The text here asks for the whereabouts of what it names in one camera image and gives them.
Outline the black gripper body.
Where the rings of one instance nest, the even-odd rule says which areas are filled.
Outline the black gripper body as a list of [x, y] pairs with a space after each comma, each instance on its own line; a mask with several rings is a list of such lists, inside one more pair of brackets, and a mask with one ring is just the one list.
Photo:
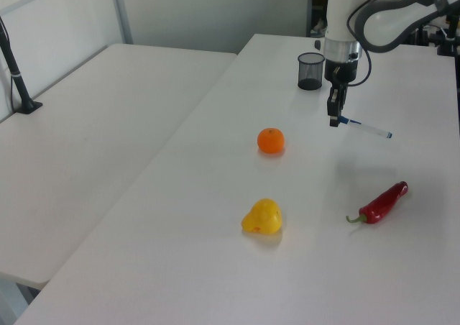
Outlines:
[[358, 61], [355, 60], [350, 63], [337, 63], [332, 60], [326, 59], [324, 78], [333, 83], [351, 83], [357, 76]]

